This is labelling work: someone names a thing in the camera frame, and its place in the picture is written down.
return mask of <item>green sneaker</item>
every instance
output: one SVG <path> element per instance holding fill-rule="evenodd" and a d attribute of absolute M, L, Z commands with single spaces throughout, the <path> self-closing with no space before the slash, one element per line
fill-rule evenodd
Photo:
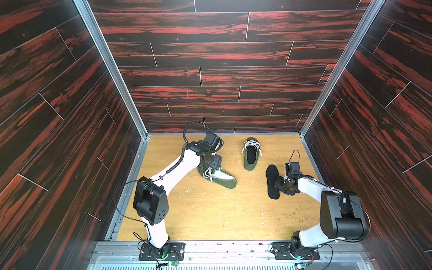
<path fill-rule="evenodd" d="M 245 141 L 245 146 L 241 151 L 241 155 L 243 155 L 243 152 L 245 150 L 245 169 L 247 171 L 253 171 L 258 163 L 259 155 L 261 155 L 261 158 L 263 157 L 263 154 L 261 153 L 260 143 L 255 138 L 249 138 Z"/>
<path fill-rule="evenodd" d="M 198 172 L 202 177 L 210 180 L 212 183 L 218 183 L 226 188 L 235 188 L 237 185 L 237 180 L 231 174 L 225 172 L 222 168 L 216 170 L 204 165 L 198 166 Z"/>

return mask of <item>black insole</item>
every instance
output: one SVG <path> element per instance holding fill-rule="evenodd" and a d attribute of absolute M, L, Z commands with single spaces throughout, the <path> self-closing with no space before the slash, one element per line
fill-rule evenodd
<path fill-rule="evenodd" d="M 279 190 L 274 187 L 277 178 L 279 177 L 279 171 L 275 165 L 270 165 L 266 171 L 267 176 L 267 193 L 270 199 L 277 200 L 280 197 Z"/>
<path fill-rule="evenodd" d="M 248 152 L 248 154 L 246 155 L 248 163 L 254 164 L 255 160 L 257 159 L 257 149 L 254 146 L 248 146 L 246 147 L 246 150 Z"/>

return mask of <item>wooden floor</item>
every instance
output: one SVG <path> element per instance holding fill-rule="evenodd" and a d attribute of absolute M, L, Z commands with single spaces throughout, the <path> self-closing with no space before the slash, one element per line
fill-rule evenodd
<path fill-rule="evenodd" d="M 282 240 L 293 232 L 319 223 L 320 204 L 310 196 L 299 193 L 272 200 L 267 194 L 266 169 L 274 164 L 283 176 L 284 164 L 294 149 L 300 152 L 300 168 L 304 174 L 316 177 L 312 164 L 298 135 L 254 135 L 260 143 L 263 159 L 259 157 L 254 171 L 243 167 L 241 150 L 249 135 L 221 136 L 225 145 L 218 152 L 223 157 L 222 168 L 234 175 L 237 186 L 227 189 L 204 179 L 197 171 L 187 174 L 168 196 L 169 213 L 166 230 L 172 240 Z M 189 141 L 204 136 L 189 135 Z M 152 136 L 139 172 L 151 177 L 180 154 L 182 136 Z M 126 216 L 139 219 L 132 207 L 133 194 Z M 133 232 L 147 236 L 143 224 L 124 219 L 117 240 L 136 240 Z"/>

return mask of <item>wall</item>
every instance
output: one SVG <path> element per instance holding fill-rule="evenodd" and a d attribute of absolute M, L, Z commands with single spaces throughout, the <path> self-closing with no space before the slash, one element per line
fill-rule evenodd
<path fill-rule="evenodd" d="M 84 269 L 140 136 L 72 0 L 0 10 L 0 269 Z"/>
<path fill-rule="evenodd" d="M 89 3 L 147 130 L 170 133 L 299 131 L 369 1 Z"/>
<path fill-rule="evenodd" d="M 305 136 L 324 179 L 362 199 L 381 270 L 432 268 L 431 15 L 387 0 Z"/>

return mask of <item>cable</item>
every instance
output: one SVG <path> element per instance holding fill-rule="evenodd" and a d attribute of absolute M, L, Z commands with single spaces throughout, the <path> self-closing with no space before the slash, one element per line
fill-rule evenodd
<path fill-rule="evenodd" d="M 330 263 L 331 263 L 331 260 L 333 259 L 333 247 L 330 246 L 329 244 L 324 244 L 324 245 L 322 245 L 322 247 L 323 247 L 323 246 L 329 246 L 329 247 L 331 248 L 331 257 L 330 257 L 330 261 L 328 262 L 328 265 L 322 269 L 322 270 L 325 270 L 325 269 L 327 269 L 327 268 L 329 267 L 329 265 L 330 265 Z"/>
<path fill-rule="evenodd" d="M 187 130 L 187 128 L 190 126 L 190 125 L 192 125 L 192 124 L 194 124 L 194 123 L 201 123 L 201 124 L 203 124 L 208 130 L 209 130 L 209 132 L 211 132 L 211 130 L 210 130 L 210 128 L 204 123 L 204 122 L 201 122 L 201 121 L 193 121 L 193 122 L 190 122 L 189 124 L 187 124 L 185 127 L 184 127 L 184 129 L 183 129 L 183 139 L 184 139 L 184 141 L 186 142 L 186 143 L 189 143 L 189 141 L 186 139 L 186 130 Z"/>

